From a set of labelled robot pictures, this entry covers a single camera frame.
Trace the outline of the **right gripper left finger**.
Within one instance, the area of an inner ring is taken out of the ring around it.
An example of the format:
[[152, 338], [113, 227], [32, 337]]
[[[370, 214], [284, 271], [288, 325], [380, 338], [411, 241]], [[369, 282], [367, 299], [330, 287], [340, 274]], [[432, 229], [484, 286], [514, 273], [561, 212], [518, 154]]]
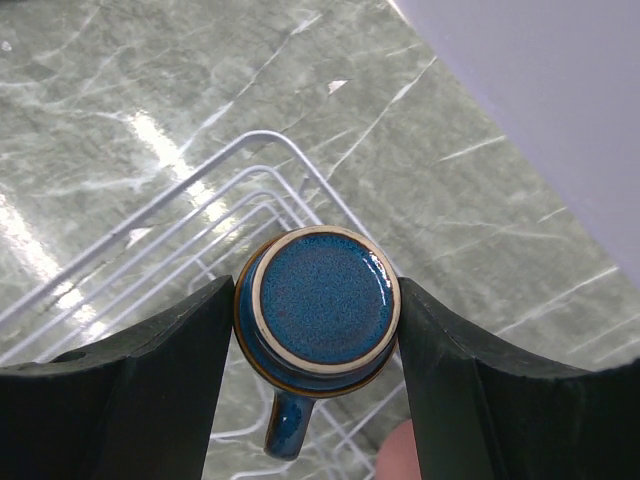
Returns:
[[220, 277], [46, 363], [1, 371], [5, 479], [198, 479], [233, 323]]

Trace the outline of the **pink plastic cup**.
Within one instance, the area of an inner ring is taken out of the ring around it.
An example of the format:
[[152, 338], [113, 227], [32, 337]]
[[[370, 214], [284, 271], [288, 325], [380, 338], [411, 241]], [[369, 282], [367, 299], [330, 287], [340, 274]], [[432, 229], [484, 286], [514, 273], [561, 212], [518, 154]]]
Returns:
[[401, 423], [382, 443], [376, 459], [375, 479], [421, 479], [411, 420]]

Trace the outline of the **dark blue ceramic mug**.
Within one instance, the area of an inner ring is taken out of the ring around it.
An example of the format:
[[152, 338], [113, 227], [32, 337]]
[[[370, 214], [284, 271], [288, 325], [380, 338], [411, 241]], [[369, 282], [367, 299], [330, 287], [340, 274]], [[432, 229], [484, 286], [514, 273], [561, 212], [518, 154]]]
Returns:
[[274, 390], [267, 455], [296, 459], [315, 403], [379, 375], [394, 353], [400, 313], [397, 275], [361, 234], [309, 226], [256, 250], [235, 286], [234, 333]]

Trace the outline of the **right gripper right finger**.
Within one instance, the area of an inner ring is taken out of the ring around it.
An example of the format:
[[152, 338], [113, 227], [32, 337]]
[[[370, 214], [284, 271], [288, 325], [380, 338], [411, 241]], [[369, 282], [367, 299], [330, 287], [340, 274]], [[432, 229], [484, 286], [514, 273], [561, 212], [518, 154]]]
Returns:
[[399, 345], [426, 479], [635, 479], [639, 365], [519, 348], [400, 282]]

